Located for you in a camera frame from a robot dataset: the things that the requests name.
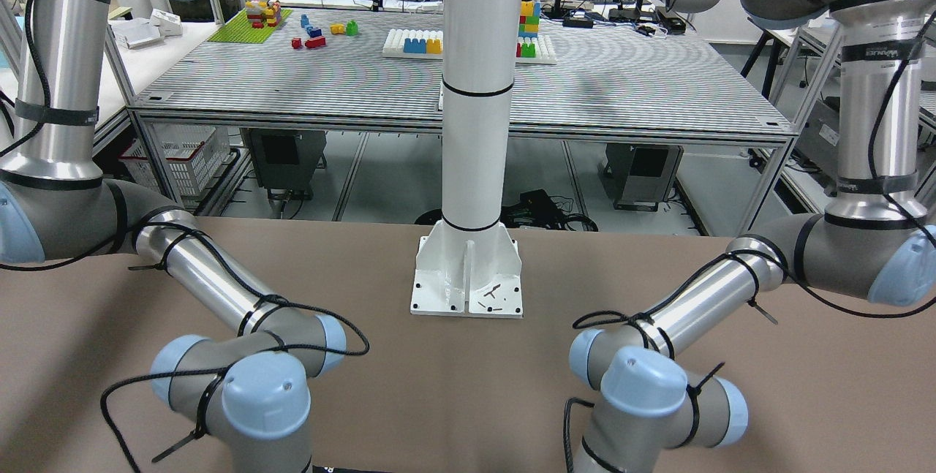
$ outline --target red lego brick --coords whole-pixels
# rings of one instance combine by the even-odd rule
[[[305,40],[306,49],[315,49],[325,47],[325,37],[314,37],[314,39]]]

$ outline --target white lego baseplate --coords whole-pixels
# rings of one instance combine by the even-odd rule
[[[387,34],[387,41],[384,42],[384,56],[388,58],[415,58],[419,60],[442,60],[442,53],[405,53],[404,46],[407,39],[425,40],[427,45],[431,41],[439,40],[442,50],[445,49],[445,43],[442,41],[442,31],[421,31],[412,29],[391,29]],[[552,47],[552,39],[541,34],[538,37],[518,37],[517,43],[532,43],[536,47],[536,56],[534,58],[518,57],[519,64],[555,64],[559,63],[556,58],[556,50]]]

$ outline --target gray electronic device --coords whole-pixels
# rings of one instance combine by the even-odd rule
[[[681,146],[609,143],[604,174],[608,196],[618,210],[656,212],[676,180]]]
[[[838,100],[838,97],[829,97],[825,101],[816,102],[796,141],[796,150],[833,179],[838,175]]]
[[[324,131],[245,129],[244,142],[261,187],[311,195],[312,176],[325,150]]]

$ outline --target white label sticker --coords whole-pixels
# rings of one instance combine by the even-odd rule
[[[819,136],[826,139],[826,142],[833,146],[839,145],[839,134],[836,133],[835,129],[829,127],[828,124],[822,124],[822,129],[819,129]]]

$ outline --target grooved aluminum table top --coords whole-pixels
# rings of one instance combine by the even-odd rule
[[[356,20],[356,37],[294,50],[300,17]],[[511,133],[529,137],[761,143],[793,136],[782,114],[695,33],[648,39],[628,27],[543,21],[558,66],[517,66]],[[266,43],[202,43],[137,97],[151,122],[439,133],[442,62],[385,58],[391,28],[441,29],[434,14],[297,10]]]

